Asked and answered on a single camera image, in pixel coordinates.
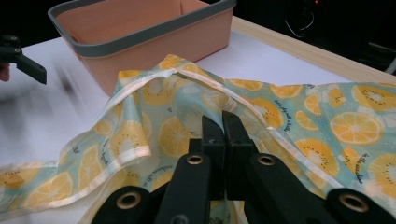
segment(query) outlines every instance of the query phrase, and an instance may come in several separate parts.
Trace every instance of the white table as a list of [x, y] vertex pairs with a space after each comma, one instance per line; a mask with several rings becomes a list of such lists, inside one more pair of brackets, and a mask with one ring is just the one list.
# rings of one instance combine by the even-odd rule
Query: white table
[[[15, 65], [11, 66], [11, 80], [0, 83], [0, 165], [57, 161], [61, 148], [96, 122], [108, 99], [61, 38], [27, 47], [23, 53], [46, 67], [48, 84], [35, 82]], [[227, 48], [197, 64], [221, 77], [277, 85], [348, 82], [234, 31]], [[76, 203], [5, 223], [77, 223], [98, 192]]]

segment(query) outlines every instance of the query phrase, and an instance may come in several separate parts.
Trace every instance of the peach plastic basket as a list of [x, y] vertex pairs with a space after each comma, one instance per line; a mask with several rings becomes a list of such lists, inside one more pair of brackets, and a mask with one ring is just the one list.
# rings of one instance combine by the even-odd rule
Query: peach plastic basket
[[78, 0], [49, 17], [101, 89], [121, 70], [150, 69], [168, 54], [196, 62], [229, 43], [236, 0]]

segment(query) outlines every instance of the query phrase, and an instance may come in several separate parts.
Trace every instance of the gripper screw hole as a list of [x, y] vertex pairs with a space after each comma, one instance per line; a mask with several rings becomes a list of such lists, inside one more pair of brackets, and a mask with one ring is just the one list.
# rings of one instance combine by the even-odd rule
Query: gripper screw hole
[[272, 159], [269, 156], [260, 156], [258, 159], [259, 163], [261, 163], [262, 165], [274, 165], [275, 164], [275, 160]]
[[189, 156], [187, 158], [187, 162], [191, 165], [198, 165], [198, 164], [201, 164], [203, 161], [204, 161], [204, 158], [202, 158], [201, 156], [196, 156], [196, 155]]
[[137, 206], [140, 203], [141, 199], [142, 197], [138, 192], [127, 192], [122, 194], [117, 199], [117, 207], [120, 209], [130, 209]]
[[188, 224], [189, 219], [183, 214], [176, 215], [172, 217], [171, 224]]
[[356, 212], [367, 212], [369, 210], [368, 204], [360, 197], [353, 194], [342, 194], [339, 196], [340, 202], [347, 208]]

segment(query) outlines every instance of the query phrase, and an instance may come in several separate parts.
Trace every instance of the fabric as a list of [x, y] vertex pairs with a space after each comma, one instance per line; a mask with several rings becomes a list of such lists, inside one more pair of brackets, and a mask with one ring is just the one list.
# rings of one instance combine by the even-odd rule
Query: fabric
[[[151, 70], [121, 71], [95, 125], [58, 161], [10, 164], [0, 173], [0, 220], [70, 204], [102, 188], [80, 223], [116, 189], [153, 191], [170, 180], [202, 115], [222, 127], [235, 113], [260, 152], [279, 157], [313, 193], [358, 190], [396, 217], [396, 85], [275, 86], [225, 79], [176, 55]], [[211, 218], [247, 223], [241, 202], [212, 202]]]

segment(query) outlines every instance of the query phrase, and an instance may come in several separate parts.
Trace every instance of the black metal part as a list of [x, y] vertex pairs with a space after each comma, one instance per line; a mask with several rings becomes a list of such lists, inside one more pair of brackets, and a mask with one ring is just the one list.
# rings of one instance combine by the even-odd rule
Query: black metal part
[[149, 223], [147, 212], [151, 196], [139, 187], [128, 186], [114, 191], [96, 213], [92, 224]]
[[0, 63], [15, 63], [29, 77], [47, 84], [47, 70], [23, 55], [20, 40], [14, 35], [0, 35]]
[[203, 153], [189, 153], [178, 160], [155, 224], [208, 223], [210, 168], [211, 161]]
[[272, 224], [271, 215], [265, 210], [253, 187], [248, 188], [245, 198], [244, 212], [249, 224]]
[[247, 176], [245, 164], [249, 157], [257, 153], [253, 142], [250, 140], [241, 119], [233, 113], [222, 113], [226, 152], [226, 191], [227, 199], [244, 201], [247, 189]]
[[210, 199], [224, 199], [224, 169], [226, 144], [220, 126], [206, 116], [202, 117], [202, 144], [203, 153], [212, 161], [210, 176]]
[[202, 139], [192, 138], [189, 142], [189, 153], [203, 153], [202, 152]]
[[337, 223], [279, 158], [264, 153], [251, 156], [247, 176], [270, 214], [270, 223]]
[[333, 189], [327, 195], [326, 209], [339, 223], [395, 223], [391, 214], [366, 195], [353, 189]]

